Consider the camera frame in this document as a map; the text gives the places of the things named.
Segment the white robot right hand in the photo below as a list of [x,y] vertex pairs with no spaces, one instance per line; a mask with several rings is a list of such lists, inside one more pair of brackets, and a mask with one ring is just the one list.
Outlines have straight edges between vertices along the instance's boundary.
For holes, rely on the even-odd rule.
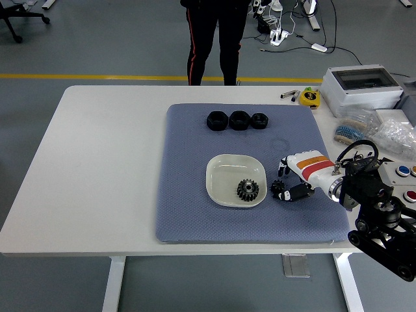
[[335,164],[317,150],[304,151],[288,155],[279,162],[278,176],[295,173],[301,183],[285,190],[279,190],[276,197],[285,202],[296,202],[315,193],[316,188],[325,195],[339,202],[337,192],[341,190],[342,174],[333,174]]

